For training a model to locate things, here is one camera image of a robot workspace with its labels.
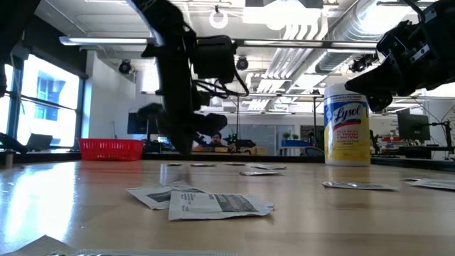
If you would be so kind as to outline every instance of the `red plastic basket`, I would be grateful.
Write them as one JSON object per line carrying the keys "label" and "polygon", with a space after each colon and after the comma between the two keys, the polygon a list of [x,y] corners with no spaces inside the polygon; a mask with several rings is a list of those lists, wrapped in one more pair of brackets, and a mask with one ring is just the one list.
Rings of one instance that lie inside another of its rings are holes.
{"label": "red plastic basket", "polygon": [[144,142],[133,139],[79,139],[82,160],[140,160]]}

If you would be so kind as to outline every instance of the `paper packet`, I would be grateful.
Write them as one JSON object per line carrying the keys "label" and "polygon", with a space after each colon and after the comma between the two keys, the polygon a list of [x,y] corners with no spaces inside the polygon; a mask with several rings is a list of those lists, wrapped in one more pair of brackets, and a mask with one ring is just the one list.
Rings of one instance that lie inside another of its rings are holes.
{"label": "paper packet", "polygon": [[192,167],[214,167],[216,164],[191,164]]}
{"label": "paper packet", "polygon": [[152,210],[169,209],[172,191],[186,193],[205,193],[205,191],[192,186],[164,186],[162,188],[127,188],[133,196],[139,199]]}
{"label": "paper packet", "polygon": [[409,184],[413,186],[421,186],[426,188],[455,190],[455,180],[434,180],[430,178],[423,178],[421,180]]}
{"label": "paper packet", "polygon": [[245,163],[226,163],[225,165],[229,165],[229,166],[246,166]]}
{"label": "paper packet", "polygon": [[372,184],[360,182],[340,182],[340,181],[324,181],[322,183],[326,188],[352,188],[352,189],[366,189],[366,190],[383,190],[383,191],[397,191],[398,188],[387,184]]}
{"label": "paper packet", "polygon": [[266,175],[280,175],[279,171],[241,171],[240,175],[243,176],[266,176]]}
{"label": "paper packet", "polygon": [[207,220],[240,216],[266,216],[273,203],[252,195],[182,193],[172,191],[169,220]]}
{"label": "paper packet", "polygon": [[149,251],[131,250],[78,250],[74,256],[236,256],[229,252],[198,252],[198,251]]}
{"label": "paper packet", "polygon": [[271,165],[264,165],[264,164],[249,164],[251,168],[262,169],[262,170],[284,170],[286,169],[285,166],[271,166]]}

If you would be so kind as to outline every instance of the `lysol label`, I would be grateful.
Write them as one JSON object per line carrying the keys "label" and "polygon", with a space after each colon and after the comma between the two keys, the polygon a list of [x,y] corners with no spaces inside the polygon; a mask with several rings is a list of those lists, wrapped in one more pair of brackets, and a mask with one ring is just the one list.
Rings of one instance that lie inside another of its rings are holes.
{"label": "lysol label", "polygon": [[324,100],[326,158],[363,161],[370,158],[368,104],[362,95]]}

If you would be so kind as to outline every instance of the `table surface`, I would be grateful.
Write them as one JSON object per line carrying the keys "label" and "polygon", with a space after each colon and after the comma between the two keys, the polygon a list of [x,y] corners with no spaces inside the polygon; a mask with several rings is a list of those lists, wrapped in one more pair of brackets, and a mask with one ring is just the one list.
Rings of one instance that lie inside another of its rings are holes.
{"label": "table surface", "polygon": [[[403,178],[450,173],[390,166],[287,166],[283,176],[240,176],[244,166],[167,167],[161,161],[65,162],[0,170],[0,254],[42,235],[76,248],[217,250],[240,255],[455,255],[455,196]],[[168,222],[124,189],[188,183],[275,203],[265,218]],[[399,192],[324,188],[323,181],[387,183]]]}

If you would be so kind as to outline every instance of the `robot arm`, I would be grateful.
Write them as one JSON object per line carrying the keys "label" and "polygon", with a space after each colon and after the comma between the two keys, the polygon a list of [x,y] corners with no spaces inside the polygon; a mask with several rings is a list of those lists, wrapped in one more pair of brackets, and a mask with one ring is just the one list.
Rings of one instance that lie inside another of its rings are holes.
{"label": "robot arm", "polygon": [[[160,133],[166,135],[182,154],[189,154],[198,133],[213,135],[226,126],[225,116],[194,113],[202,104],[208,104],[210,96],[237,95],[229,91],[225,83],[234,77],[248,89],[234,66],[236,46],[228,36],[196,38],[196,33],[185,23],[181,11],[167,0],[129,0],[129,4],[142,17],[153,33],[156,43],[148,45],[143,58],[154,57],[160,78],[157,95],[163,104],[152,103],[138,111],[139,118],[156,116]],[[200,79],[216,78],[222,85],[211,85],[225,92],[210,90],[206,82],[193,80],[190,65]],[[208,88],[197,91],[196,85]]]}
{"label": "robot arm", "polygon": [[377,49],[387,56],[381,66],[346,83],[346,89],[367,96],[370,109],[381,111],[393,95],[433,90],[455,82],[455,1],[439,0],[419,13],[419,23],[403,21],[387,32]]}
{"label": "robot arm", "polygon": [[6,92],[5,64],[41,0],[0,0],[0,97]]}

